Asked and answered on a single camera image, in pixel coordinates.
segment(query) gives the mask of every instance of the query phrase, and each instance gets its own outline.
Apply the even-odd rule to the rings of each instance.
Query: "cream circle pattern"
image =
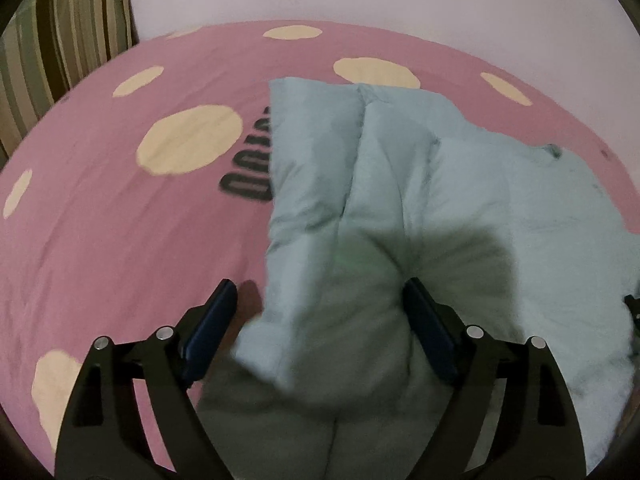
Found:
[[[4,202],[4,208],[2,210],[2,217],[6,220],[13,214],[15,209],[18,207],[20,203],[20,199],[24,195],[24,192],[27,191],[29,184],[31,182],[31,177],[33,175],[33,171],[26,170],[23,174],[21,174],[20,178],[14,184],[11,193],[6,198]]]
[[[31,398],[51,449],[56,450],[62,418],[81,364],[63,350],[47,352],[36,363]]]
[[[286,25],[285,27],[270,28],[263,34],[265,38],[273,40],[308,40],[322,34],[322,30],[308,25]]]
[[[511,99],[512,101],[516,101],[522,106],[531,106],[533,103],[531,100],[524,95],[520,90],[518,90],[514,85],[505,81],[501,77],[498,77],[495,74],[490,74],[487,72],[482,72],[480,77],[487,81],[489,85],[494,88],[495,91],[504,95],[507,99]]]
[[[228,106],[201,105],[160,119],[136,152],[152,175],[184,174],[211,164],[242,135],[242,119]]]
[[[168,40],[172,40],[174,38],[181,38],[183,36],[188,36],[189,34],[193,34],[194,32],[199,31],[201,28],[202,28],[202,26],[186,28],[185,30],[178,30],[176,32],[172,32],[166,38]]]
[[[118,87],[113,91],[114,97],[124,97],[127,95],[133,94],[139,88],[148,85],[157,77],[164,72],[164,67],[162,66],[152,66],[143,70],[142,72],[138,72],[137,74],[131,76],[124,83],[118,85]]]
[[[334,72],[352,83],[420,88],[420,80],[407,67],[375,57],[342,58]]]

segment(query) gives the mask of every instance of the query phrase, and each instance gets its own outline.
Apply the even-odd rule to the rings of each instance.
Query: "wrinkled fabric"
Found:
[[[640,260],[638,237],[587,165],[474,126],[427,91],[286,78],[271,83],[271,113],[265,311],[233,358],[255,384],[312,410],[309,431],[323,421],[324,446],[306,460],[326,468],[302,478],[404,478],[424,450],[450,390],[402,313],[412,276],[496,338],[546,339],[593,468],[631,389],[622,297]],[[254,421],[229,417],[228,394],[217,395],[210,424],[250,434]],[[499,397],[497,388],[470,466],[488,452]],[[301,456],[286,424],[272,429],[272,442]],[[239,442],[225,449],[239,462]],[[293,478],[289,467],[300,470],[283,463],[280,478]],[[263,473],[242,468],[244,478],[277,476]]]

